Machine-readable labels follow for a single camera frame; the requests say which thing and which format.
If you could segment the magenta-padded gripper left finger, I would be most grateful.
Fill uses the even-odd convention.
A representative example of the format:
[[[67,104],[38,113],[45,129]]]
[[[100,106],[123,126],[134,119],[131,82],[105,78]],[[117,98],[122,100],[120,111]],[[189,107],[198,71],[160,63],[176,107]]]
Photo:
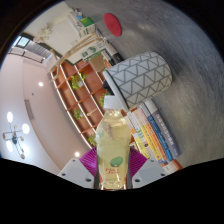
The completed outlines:
[[[80,158],[72,158],[58,176],[78,186],[97,189],[99,185],[97,173],[97,150],[92,148]]]

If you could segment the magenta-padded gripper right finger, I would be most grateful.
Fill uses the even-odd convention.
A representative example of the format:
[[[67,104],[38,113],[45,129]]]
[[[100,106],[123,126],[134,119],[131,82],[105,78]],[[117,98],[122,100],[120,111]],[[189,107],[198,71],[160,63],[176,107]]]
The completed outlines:
[[[147,159],[133,147],[130,148],[128,168],[134,189],[146,186],[167,175],[157,161]]]

